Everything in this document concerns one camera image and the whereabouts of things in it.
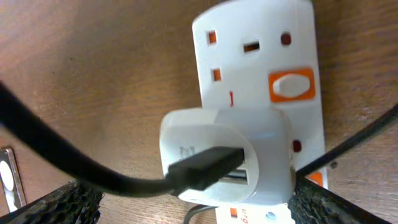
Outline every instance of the red dot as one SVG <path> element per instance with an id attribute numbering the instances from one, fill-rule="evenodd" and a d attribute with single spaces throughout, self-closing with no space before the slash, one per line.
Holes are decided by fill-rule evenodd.
<path id="1" fill-rule="evenodd" d="M 288 32 L 284 32 L 280 37 L 282 45 L 289 46 L 292 43 L 292 36 Z"/>
<path id="2" fill-rule="evenodd" d="M 293 151 L 294 152 L 301 152 L 301 142 L 299 140 L 294 140 L 293 141 Z"/>

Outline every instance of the logo on charger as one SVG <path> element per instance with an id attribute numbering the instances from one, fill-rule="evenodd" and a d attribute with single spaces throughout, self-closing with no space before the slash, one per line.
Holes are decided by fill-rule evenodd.
<path id="1" fill-rule="evenodd" d="M 195 147 L 190 146 L 190 147 L 182 147 L 180 146 L 180 156 L 181 159 L 188 158 L 190 156 L 193 156 L 195 154 Z"/>

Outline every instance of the black cord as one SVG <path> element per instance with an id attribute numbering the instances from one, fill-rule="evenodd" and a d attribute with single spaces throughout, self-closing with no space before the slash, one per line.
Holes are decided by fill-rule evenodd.
<path id="1" fill-rule="evenodd" d="M 207 211 L 207 210 L 211 210 L 211 209 L 214 209 L 214 208 L 217 208 L 217 207 L 214 207 L 214 206 L 207 206 L 207 205 L 197 205 L 197 206 L 195 206 L 195 207 L 192 207 L 192 208 L 187 212 L 187 214 L 185 215 L 184 223 L 183 223 L 183 224 L 189 224 L 189 221 L 191 220 L 191 218 L 192 218 L 194 215 L 196 215 L 197 213 L 204 212 L 204 211 Z"/>
<path id="2" fill-rule="evenodd" d="M 30 112 L 0 82 L 0 122 L 36 153 L 67 174 L 97 188 L 130 197 L 151 197 L 173 191 L 169 180 L 145 180 L 121 175 L 80 153 Z"/>
<path id="3" fill-rule="evenodd" d="M 305 177 L 306 175 L 321 169 L 346 152 L 355 149 L 360 144 L 372 139 L 374 136 L 377 136 L 386 127 L 393 125 L 396 121 L 398 121 L 398 104 L 393 106 L 380 118 L 367 125 L 364 129 L 360 130 L 355 135 L 342 142 L 340 145 L 334 147 L 331 151 L 298 170 L 296 172 L 296 176 Z"/>

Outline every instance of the wooden table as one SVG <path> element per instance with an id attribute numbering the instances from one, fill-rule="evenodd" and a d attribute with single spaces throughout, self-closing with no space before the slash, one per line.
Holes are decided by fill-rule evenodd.
<path id="1" fill-rule="evenodd" d="M 23 1 L 0 6 L 0 76 L 85 154 L 123 174 L 162 177 L 159 125 L 200 106 L 192 20 L 215 1 Z M 318 0 L 326 145 L 330 149 L 398 100 L 398 2 Z M 339 160 L 330 189 L 398 223 L 398 126 Z M 70 177 L 5 130 L 29 202 Z M 0 213 L 7 208 L 4 196 Z M 101 223 L 180 223 L 175 197 L 107 195 Z M 192 223 L 215 223 L 213 211 Z"/>

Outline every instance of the white switch button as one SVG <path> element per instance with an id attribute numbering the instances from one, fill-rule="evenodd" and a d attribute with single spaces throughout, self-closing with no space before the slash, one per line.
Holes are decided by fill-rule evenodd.
<path id="1" fill-rule="evenodd" d="M 308 77 L 297 74 L 289 74 L 280 77 L 273 84 L 274 93 L 286 98 L 295 98 L 310 89 Z"/>

